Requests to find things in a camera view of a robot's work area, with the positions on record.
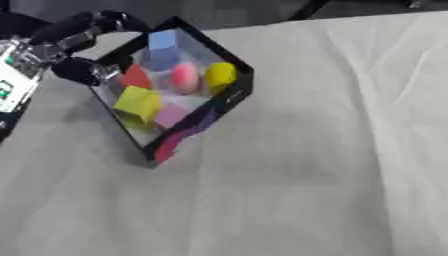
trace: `blue cube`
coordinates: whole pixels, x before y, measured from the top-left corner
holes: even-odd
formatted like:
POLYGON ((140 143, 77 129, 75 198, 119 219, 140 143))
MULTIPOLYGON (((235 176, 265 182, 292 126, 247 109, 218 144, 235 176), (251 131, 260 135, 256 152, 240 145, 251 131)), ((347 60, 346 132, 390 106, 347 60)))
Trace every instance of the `blue cube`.
POLYGON ((149 34, 149 54, 143 59, 143 65, 152 71, 166 71, 180 62, 175 30, 166 30, 149 34))

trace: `toy block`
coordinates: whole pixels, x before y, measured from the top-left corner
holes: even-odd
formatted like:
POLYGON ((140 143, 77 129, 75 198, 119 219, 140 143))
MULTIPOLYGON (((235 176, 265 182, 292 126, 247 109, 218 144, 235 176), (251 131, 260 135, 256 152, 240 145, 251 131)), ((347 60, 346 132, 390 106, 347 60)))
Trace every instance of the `toy block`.
POLYGON ((149 54, 144 56, 144 65, 153 71, 172 69, 180 62, 175 30, 165 30, 149 34, 149 54))
POLYGON ((132 64, 128 70, 126 70, 126 73, 119 77, 119 81, 120 85, 123 87, 133 85, 140 88, 151 88, 151 80, 145 70, 138 64, 132 64))
POLYGON ((161 109, 158 92, 136 86, 128 86, 114 105, 125 123, 132 125, 150 125, 161 109))
POLYGON ((163 129, 170 129, 178 122, 182 121, 189 111, 174 103, 165 104, 154 118, 154 123, 163 129))
POLYGON ((205 74, 205 82, 212 95, 224 90, 236 80, 236 68, 228 62, 212 63, 205 74))

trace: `black box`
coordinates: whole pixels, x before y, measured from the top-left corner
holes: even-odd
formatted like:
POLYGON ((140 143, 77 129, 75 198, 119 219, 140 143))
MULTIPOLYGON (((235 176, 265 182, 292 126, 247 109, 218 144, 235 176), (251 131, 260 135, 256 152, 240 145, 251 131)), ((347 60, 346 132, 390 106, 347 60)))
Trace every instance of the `black box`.
MULTIPOLYGON (((172 128, 154 133, 155 135, 151 133, 152 138, 148 139, 147 142, 145 139, 140 139, 140 134, 137 131, 129 129, 121 121, 120 117, 111 107, 111 102, 109 102, 108 97, 104 96, 104 86, 90 87, 94 95, 103 103, 109 113, 123 128, 123 131, 154 165, 158 165, 167 160, 175 153, 176 147, 183 139, 206 130, 210 125, 252 94, 253 91, 253 68, 182 19, 178 17, 171 18, 154 28, 150 33, 173 29, 179 31, 177 33, 181 33, 185 37, 182 39, 182 42, 188 45, 188 49, 185 51, 194 58, 197 58, 198 62, 201 59, 209 58, 211 62, 218 59, 233 64, 237 70, 236 81, 217 95, 203 99, 203 103, 198 105, 197 108, 194 108, 194 111, 192 110, 188 116, 172 128)), ((114 63, 117 58, 123 58, 123 56, 134 56, 135 58, 135 56, 140 54, 139 56, 144 58, 141 54, 144 54, 147 46, 148 35, 142 34, 100 58, 98 61, 103 65, 108 65, 114 63)))

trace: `dark background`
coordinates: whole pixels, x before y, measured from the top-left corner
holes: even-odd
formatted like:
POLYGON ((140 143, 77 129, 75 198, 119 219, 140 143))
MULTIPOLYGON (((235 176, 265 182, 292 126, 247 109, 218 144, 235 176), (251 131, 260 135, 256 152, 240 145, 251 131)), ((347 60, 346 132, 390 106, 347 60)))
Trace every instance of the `dark background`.
MULTIPOLYGON (((178 15, 200 29, 270 24, 288 19, 306 0, 12 0, 15 11, 57 21, 84 10, 130 12, 156 24, 178 15)), ((422 10, 448 10, 448 3, 430 3, 422 10)), ((314 18, 409 12, 402 0, 335 0, 314 18)))

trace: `open box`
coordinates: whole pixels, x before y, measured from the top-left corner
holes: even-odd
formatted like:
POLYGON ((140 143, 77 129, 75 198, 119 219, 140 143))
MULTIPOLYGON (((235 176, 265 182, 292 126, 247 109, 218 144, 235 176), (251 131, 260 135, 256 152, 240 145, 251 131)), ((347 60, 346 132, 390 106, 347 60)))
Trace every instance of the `open box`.
MULTIPOLYGON (((160 92, 162 104, 174 102, 189 110, 189 114, 185 118, 165 130, 154 127, 142 130, 132 127, 122 115, 114 110, 114 105, 122 93, 118 82, 111 82, 100 87, 90 87, 123 131, 154 165, 169 159, 184 139, 205 131, 252 94, 253 90, 254 70, 238 57, 178 17, 171 18, 150 33, 167 30, 174 30, 176 33, 181 59, 193 62, 198 67, 201 76, 204 75, 211 63, 227 62, 234 65, 237 77, 232 84, 215 95, 207 94, 203 89, 193 95, 180 95, 167 86, 169 72, 154 72, 145 69, 152 80, 153 89, 160 92)), ((147 34, 142 34, 98 61, 103 65, 108 65, 123 56, 132 56, 135 63, 147 62, 148 41, 150 41, 148 38, 147 34)))

